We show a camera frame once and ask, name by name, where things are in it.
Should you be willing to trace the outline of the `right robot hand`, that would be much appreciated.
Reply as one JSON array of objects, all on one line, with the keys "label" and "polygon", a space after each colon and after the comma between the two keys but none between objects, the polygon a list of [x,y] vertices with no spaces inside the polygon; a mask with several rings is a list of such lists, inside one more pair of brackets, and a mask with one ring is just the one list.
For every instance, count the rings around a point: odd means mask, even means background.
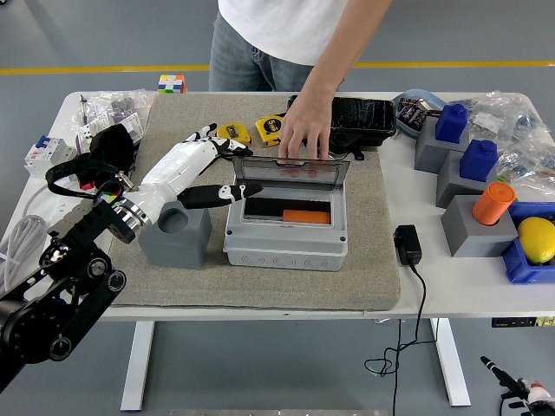
[{"label": "right robot hand", "polygon": [[506,391],[501,394],[499,415],[502,414],[502,407],[506,400],[509,400],[509,408],[521,409],[521,415],[554,414],[554,397],[541,383],[522,378],[515,380],[486,356],[481,356],[480,360],[494,374],[499,384],[506,388]]}]

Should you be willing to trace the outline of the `person's hand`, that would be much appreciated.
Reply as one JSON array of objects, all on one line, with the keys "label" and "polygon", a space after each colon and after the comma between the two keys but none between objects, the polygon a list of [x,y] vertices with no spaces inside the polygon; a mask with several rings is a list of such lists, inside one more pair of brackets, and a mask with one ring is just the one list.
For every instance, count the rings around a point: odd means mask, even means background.
[{"label": "person's hand", "polygon": [[307,101],[299,95],[283,118],[278,157],[299,159],[305,140],[308,159],[328,160],[331,109],[331,101]]}]

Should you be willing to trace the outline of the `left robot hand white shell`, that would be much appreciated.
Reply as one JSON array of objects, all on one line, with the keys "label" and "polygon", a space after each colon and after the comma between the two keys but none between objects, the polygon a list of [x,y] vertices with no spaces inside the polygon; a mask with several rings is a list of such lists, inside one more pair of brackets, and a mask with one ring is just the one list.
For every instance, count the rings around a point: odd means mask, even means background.
[{"label": "left robot hand white shell", "polygon": [[202,127],[185,141],[176,144],[147,173],[135,191],[125,194],[120,214],[132,229],[155,224],[163,206],[178,201],[188,210],[230,205],[263,190],[258,183],[249,185],[199,185],[194,180],[214,160],[226,153],[250,149],[233,139],[212,137],[212,123]]}]

